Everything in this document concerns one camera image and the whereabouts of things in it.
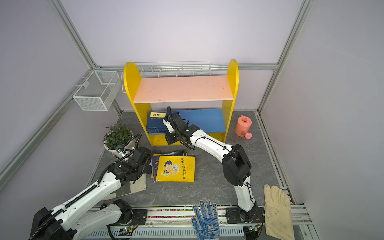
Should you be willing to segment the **blue dotted knit glove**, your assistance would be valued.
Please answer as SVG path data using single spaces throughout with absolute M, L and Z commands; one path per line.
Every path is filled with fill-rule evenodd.
M 192 224 L 199 240 L 218 240 L 220 237 L 220 227 L 218 218 L 218 206 L 211 201 L 199 202 L 200 207 L 193 206 L 195 217 Z

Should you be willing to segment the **dark blue book yellow label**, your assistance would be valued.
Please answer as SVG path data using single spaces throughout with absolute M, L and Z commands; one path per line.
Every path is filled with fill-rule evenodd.
M 167 111 L 148 111 L 146 131 L 149 135 L 164 134 L 168 129 L 163 123 Z

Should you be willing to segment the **yellow bookshelf frame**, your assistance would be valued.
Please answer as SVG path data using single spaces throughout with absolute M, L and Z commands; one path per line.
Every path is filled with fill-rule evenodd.
M 123 84 L 133 109 L 147 133 L 153 104 L 171 106 L 208 136 L 225 142 L 239 88 L 239 66 L 231 60 L 225 76 L 142 78 L 135 63 L 124 67 Z

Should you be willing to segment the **white mesh basket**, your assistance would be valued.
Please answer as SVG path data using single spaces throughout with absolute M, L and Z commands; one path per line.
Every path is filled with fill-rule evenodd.
M 121 80 L 117 71 L 92 71 L 73 99 L 83 111 L 106 112 L 110 109 L 119 90 Z

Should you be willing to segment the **beige grey work glove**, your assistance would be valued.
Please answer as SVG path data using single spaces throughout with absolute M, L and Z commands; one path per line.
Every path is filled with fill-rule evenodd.
M 130 181 L 124 186 L 103 198 L 103 201 L 108 201 L 116 198 L 121 198 L 126 195 L 135 194 L 147 189 L 147 175 L 142 175 L 135 182 Z

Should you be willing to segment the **metal base rail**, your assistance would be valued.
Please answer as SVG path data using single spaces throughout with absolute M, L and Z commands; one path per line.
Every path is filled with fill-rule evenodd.
M 222 240 L 267 240 L 265 224 L 261 217 L 255 223 L 237 223 L 230 214 L 229 206 L 218 208 L 220 238 Z M 145 207 L 141 220 L 143 225 L 134 223 L 132 227 L 114 224 L 103 227 L 88 236 L 89 240 L 108 240 L 111 236 L 117 240 L 195 240 L 197 235 L 192 225 L 194 212 L 190 206 Z M 292 220 L 297 240 L 317 240 L 309 213 L 304 205 L 292 205 Z

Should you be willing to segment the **cream leather glove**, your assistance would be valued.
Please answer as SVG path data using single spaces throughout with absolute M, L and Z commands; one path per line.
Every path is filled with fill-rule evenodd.
M 294 240 L 289 196 L 277 186 L 264 185 L 266 234 L 279 240 Z

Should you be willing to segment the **purple book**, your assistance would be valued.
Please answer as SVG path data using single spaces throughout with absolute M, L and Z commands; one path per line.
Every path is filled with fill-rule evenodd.
M 149 175 L 149 170 L 151 168 L 151 177 L 154 182 L 156 182 L 157 172 L 159 168 L 160 156 L 187 156 L 188 153 L 185 150 L 178 150 L 173 152 L 162 152 L 159 150 L 153 150 L 150 154 L 151 161 L 145 166 L 144 173 Z

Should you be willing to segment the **aluminium frame post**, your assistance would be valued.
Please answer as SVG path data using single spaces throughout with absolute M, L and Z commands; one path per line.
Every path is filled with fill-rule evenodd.
M 54 15 L 56 16 L 60 24 L 63 26 L 64 30 L 66 31 L 74 46 L 78 50 L 80 56 L 85 61 L 86 65 L 89 67 L 89 69 L 95 69 L 98 65 L 92 58 L 90 52 L 88 51 L 74 23 L 72 22 L 69 14 L 67 13 L 63 3 L 59 0 L 48 0 L 47 3 L 52 9 Z

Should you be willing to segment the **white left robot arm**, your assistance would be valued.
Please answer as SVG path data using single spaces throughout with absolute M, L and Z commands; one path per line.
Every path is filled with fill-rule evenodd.
M 80 240 L 92 232 L 113 224 L 140 224 L 132 207 L 116 200 L 97 212 L 87 212 L 110 193 L 134 183 L 144 173 L 151 150 L 137 147 L 109 164 L 97 181 L 70 200 L 51 210 L 42 208 L 33 219 L 31 240 Z

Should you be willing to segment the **green potted plant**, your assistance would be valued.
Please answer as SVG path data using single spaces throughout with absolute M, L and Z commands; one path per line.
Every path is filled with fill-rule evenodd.
M 133 137 L 131 129 L 124 123 L 107 127 L 107 129 L 109 131 L 103 137 L 107 150 L 116 150 L 118 146 L 124 146 Z

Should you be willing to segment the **white plastic plant pot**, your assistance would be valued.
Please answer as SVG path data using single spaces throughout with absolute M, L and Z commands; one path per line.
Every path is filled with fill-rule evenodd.
M 116 148 L 116 150 L 107 150 L 107 147 L 106 145 L 104 144 L 104 148 L 112 153 L 114 155 L 115 158 L 121 158 L 124 154 L 127 154 L 128 152 L 131 152 L 133 150 L 133 147 L 135 146 L 136 144 L 136 140 L 132 140 L 129 144 L 127 144 L 124 148 L 121 147 L 121 146 L 118 146 Z

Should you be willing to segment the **yellow cartoon cover book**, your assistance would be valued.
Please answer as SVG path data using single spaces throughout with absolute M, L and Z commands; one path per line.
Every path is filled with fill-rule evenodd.
M 156 182 L 194 183 L 195 157 L 159 156 Z

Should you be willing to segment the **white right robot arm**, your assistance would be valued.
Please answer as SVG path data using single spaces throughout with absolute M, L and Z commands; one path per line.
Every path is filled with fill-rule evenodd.
M 171 108 L 163 119 L 167 127 L 165 138 L 168 144 L 180 142 L 190 150 L 200 148 L 215 157 L 223 167 L 225 179 L 234 186 L 237 196 L 237 214 L 231 216 L 241 223 L 263 220 L 263 210 L 253 197 L 250 176 L 251 162 L 239 144 L 225 144 L 206 134 L 195 125 L 189 125 L 180 115 L 173 115 Z

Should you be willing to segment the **pink upper shelf board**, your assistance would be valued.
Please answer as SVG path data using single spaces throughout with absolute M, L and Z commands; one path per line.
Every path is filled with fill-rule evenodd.
M 226 76 L 172 77 L 142 79 L 135 104 L 232 100 Z

